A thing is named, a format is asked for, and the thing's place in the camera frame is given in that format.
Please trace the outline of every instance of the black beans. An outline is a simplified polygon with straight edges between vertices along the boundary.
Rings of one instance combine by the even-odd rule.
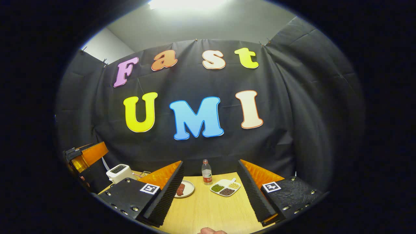
[[[232,189],[224,189],[223,191],[220,192],[220,194],[221,195],[224,195],[224,196],[228,196],[228,195],[233,194],[233,192],[235,192],[235,190],[232,190]]]

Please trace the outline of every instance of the ceiling light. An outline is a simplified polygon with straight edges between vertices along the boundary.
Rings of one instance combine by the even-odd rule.
[[[228,0],[152,0],[148,4],[150,9],[206,9],[216,7]]]

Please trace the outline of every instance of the plastic bottle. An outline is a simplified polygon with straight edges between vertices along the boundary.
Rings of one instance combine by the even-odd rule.
[[[202,161],[202,177],[204,179],[205,185],[212,184],[212,173],[211,173],[211,166],[208,164],[208,160],[204,159]]]

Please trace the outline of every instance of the green beans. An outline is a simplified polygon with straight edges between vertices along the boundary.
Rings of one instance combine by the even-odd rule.
[[[212,191],[214,191],[214,192],[219,192],[221,189],[223,189],[224,188],[224,186],[221,186],[221,185],[218,185],[218,184],[216,184],[216,185],[214,185],[211,189],[212,189]]]

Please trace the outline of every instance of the bottle label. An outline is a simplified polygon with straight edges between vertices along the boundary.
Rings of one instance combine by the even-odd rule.
[[[204,182],[205,183],[209,183],[209,182],[212,181],[212,174],[211,174],[211,172],[209,172],[207,174],[202,173],[202,177],[204,178]]]

